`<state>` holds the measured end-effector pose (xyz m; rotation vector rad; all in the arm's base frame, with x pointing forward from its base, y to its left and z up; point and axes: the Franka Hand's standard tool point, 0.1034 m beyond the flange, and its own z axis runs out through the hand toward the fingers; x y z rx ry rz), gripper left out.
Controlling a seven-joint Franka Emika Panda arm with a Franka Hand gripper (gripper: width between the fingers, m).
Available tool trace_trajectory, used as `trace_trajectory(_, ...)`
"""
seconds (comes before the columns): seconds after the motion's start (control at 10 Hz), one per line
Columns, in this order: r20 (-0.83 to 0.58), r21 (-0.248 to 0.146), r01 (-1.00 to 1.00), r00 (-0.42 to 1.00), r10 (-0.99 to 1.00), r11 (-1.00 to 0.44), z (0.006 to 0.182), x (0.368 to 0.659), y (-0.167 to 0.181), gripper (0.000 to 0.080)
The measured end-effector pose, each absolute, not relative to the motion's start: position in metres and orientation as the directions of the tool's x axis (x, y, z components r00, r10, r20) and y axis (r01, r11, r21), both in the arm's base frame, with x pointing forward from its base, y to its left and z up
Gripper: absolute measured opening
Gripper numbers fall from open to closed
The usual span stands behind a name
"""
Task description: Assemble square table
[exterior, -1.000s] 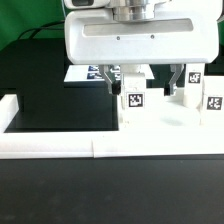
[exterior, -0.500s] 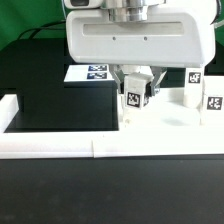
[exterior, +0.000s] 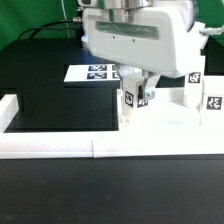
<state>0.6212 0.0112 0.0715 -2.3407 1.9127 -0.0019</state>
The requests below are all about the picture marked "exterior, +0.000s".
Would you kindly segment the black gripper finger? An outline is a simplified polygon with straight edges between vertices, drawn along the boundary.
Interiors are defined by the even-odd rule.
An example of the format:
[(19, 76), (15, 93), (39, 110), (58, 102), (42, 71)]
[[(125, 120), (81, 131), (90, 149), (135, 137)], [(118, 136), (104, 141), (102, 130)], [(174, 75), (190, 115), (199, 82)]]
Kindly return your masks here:
[(120, 79), (123, 79), (124, 76), (130, 75), (132, 73), (131, 66), (123, 66), (118, 69), (118, 75)]
[(158, 73), (144, 72), (144, 81), (142, 84), (142, 94), (144, 100), (152, 100), (155, 98), (155, 88), (161, 77)]

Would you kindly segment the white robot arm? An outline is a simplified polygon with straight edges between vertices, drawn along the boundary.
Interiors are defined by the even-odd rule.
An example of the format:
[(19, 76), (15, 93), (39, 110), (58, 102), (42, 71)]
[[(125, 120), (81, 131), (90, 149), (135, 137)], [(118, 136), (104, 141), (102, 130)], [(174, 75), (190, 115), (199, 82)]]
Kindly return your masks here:
[(160, 77), (196, 70), (200, 52), (224, 24), (196, 19), (194, 0), (77, 0), (92, 55), (143, 71), (142, 98), (155, 97)]

